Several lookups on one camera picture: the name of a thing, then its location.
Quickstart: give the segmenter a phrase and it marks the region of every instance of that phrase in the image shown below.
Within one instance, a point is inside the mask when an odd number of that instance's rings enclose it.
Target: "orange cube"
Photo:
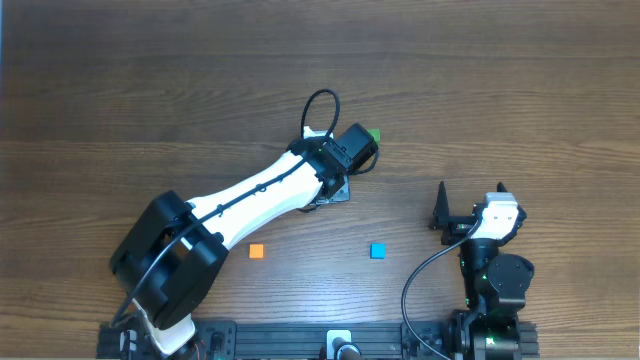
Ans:
[[[264,259],[264,244],[249,244],[249,259]]]

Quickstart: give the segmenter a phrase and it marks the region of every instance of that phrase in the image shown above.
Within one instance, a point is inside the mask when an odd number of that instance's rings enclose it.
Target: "wooden tabletop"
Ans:
[[[267,167],[323,87],[337,133],[380,129],[377,167],[233,248],[197,317],[399,322],[442,249],[438,183],[469,214],[503,181],[542,355],[638,356],[640,2],[5,0],[3,25],[0,356],[94,356],[124,297],[108,259],[151,199]],[[454,254],[408,303],[464,307]]]

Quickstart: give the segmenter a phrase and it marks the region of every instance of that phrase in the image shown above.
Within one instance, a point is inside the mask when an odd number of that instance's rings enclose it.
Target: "blue cube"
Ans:
[[[387,256],[387,248],[384,244],[371,244],[371,258],[384,259]]]

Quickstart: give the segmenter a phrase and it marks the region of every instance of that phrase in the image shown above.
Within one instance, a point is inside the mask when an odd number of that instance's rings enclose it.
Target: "wooden table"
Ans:
[[[530,216],[503,250],[536,266],[521,318],[542,354],[638,355],[638,1],[5,0],[2,38],[0,356],[94,356],[124,296],[108,259],[149,201],[265,168],[322,87],[338,133],[381,130],[378,166],[234,248],[196,316],[399,322],[442,248],[438,182],[467,214],[504,181]],[[408,302],[464,307],[454,255]]]

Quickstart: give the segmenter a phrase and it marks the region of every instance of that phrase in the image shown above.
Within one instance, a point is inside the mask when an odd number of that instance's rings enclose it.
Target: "small block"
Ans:
[[[369,134],[373,136],[373,140],[376,141],[376,144],[380,143],[380,129],[369,129]]]
[[[387,256],[385,244],[371,244],[371,258],[384,259]]]
[[[264,244],[249,244],[249,259],[264,259]]]

